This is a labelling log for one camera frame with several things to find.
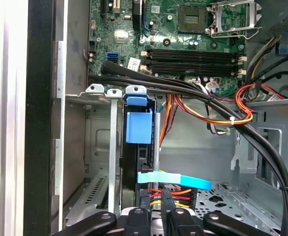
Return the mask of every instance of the ram slot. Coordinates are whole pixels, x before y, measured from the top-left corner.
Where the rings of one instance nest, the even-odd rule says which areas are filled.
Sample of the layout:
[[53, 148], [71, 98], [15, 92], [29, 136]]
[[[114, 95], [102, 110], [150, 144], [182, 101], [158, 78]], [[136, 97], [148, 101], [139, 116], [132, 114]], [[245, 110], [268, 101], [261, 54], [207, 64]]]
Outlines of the ram slot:
[[206, 63], [228, 63], [233, 64], [238, 59], [237, 54], [233, 53], [216, 53], [200, 51], [179, 51], [179, 50], [148, 50], [152, 60], [172, 60], [172, 61], [195, 61]]
[[167, 62], [152, 62], [150, 69], [153, 73], [159, 74], [181, 74], [187, 70], [193, 70], [191, 74], [202, 76], [232, 76], [236, 75], [237, 66], [230, 65], [200, 65], [193, 63], [167, 63]]

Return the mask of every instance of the label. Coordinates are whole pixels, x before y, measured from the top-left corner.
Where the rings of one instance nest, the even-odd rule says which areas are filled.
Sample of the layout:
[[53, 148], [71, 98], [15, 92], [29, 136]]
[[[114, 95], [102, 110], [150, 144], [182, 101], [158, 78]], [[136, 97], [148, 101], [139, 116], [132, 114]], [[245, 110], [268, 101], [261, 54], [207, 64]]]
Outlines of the label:
[[142, 69], [142, 70], [140, 70], [140, 73], [145, 74], [145, 75], [151, 75], [153, 72], [151, 72], [149, 70]]
[[275, 94], [273, 94], [273, 95], [268, 99], [268, 102], [269, 102], [269, 101], [277, 101], [277, 100], [281, 100], [281, 98], [279, 98], [278, 96], [276, 96]]
[[150, 11], [151, 11], [151, 13], [157, 13], [157, 14], [159, 14], [159, 13], [160, 13], [160, 6], [154, 6], [154, 5], [152, 5]]
[[208, 82], [205, 88], [209, 91], [215, 92], [217, 89], [219, 89], [219, 85], [215, 81], [212, 81]]
[[141, 60], [140, 59], [136, 59], [136, 58], [130, 58], [129, 59], [129, 63], [128, 63], [128, 69], [130, 70], [134, 70], [134, 71], [138, 71], [139, 67], [141, 64]]

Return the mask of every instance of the metal frame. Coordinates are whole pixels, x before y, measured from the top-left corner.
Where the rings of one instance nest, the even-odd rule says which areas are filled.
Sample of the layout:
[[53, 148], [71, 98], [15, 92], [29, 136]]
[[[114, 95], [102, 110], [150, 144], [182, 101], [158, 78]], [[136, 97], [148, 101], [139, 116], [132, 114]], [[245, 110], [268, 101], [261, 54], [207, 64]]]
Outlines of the metal frame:
[[23, 235], [27, 29], [28, 1], [0, 1], [0, 235], [6, 236]]
[[[225, 6], [236, 7], [237, 5], [248, 4], [248, 26], [239, 27], [239, 28], [230, 28], [229, 30], [223, 30], [222, 28], [222, 15], [223, 8]], [[207, 8], [207, 11], [213, 14], [213, 23], [207, 29], [207, 33], [211, 35], [212, 38], [228, 38], [228, 37], [239, 37], [242, 36], [246, 39], [250, 39], [255, 36], [259, 32], [259, 28], [255, 27], [256, 23], [262, 17], [261, 14], [257, 14], [257, 10], [261, 10], [261, 6], [255, 2], [255, 0], [231, 0], [231, 1], [223, 1], [211, 4], [211, 7]], [[245, 35], [227, 35], [227, 36], [217, 36], [217, 34], [221, 33], [231, 33], [237, 31], [246, 31], [246, 30], [256, 30], [256, 32], [250, 36], [246, 37]]]

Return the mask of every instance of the cable bundle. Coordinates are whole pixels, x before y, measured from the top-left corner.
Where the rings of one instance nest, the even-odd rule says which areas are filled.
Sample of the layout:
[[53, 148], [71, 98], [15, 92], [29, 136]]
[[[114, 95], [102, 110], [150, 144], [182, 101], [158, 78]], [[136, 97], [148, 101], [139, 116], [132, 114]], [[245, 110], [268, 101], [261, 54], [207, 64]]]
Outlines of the cable bundle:
[[243, 90], [237, 93], [236, 103], [239, 102], [240, 109], [245, 113], [245, 117], [239, 113], [236, 113], [224, 103], [215, 98], [211, 94], [205, 94], [202, 89], [189, 84], [185, 81], [166, 79], [144, 75], [112, 62], [106, 61], [103, 65], [107, 71], [111, 71], [113, 74], [127, 77], [110, 77], [110, 76], [98, 76], [90, 75], [89, 77], [94, 81], [104, 84], [118, 85], [125, 87], [127, 85], [142, 85], [147, 87], [147, 91], [152, 93], [164, 93], [168, 95], [174, 95], [177, 99], [178, 106], [180, 104], [181, 97], [190, 97], [204, 102], [207, 106], [211, 107], [218, 114], [220, 114], [226, 120], [213, 120], [205, 117], [201, 117], [200, 114], [195, 114], [199, 119], [204, 119], [206, 122], [214, 122], [215, 124], [232, 125], [248, 142], [258, 151], [258, 153], [266, 160], [271, 170], [274, 172], [282, 190], [284, 208], [283, 208], [283, 220], [282, 220], [282, 235], [288, 236], [288, 172], [283, 163], [282, 158], [274, 147], [259, 134], [248, 121], [251, 118], [252, 111], [248, 110], [241, 104], [239, 95], [241, 96]]

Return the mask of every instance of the blue cable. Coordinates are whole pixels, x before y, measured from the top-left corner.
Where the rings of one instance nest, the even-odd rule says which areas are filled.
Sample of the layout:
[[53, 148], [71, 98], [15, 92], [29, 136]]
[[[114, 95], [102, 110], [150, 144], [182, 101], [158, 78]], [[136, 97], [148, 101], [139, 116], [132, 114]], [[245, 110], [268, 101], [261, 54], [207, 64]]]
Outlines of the blue cable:
[[158, 109], [157, 109], [157, 113], [160, 113], [162, 110], [163, 110], [163, 106], [160, 106]]

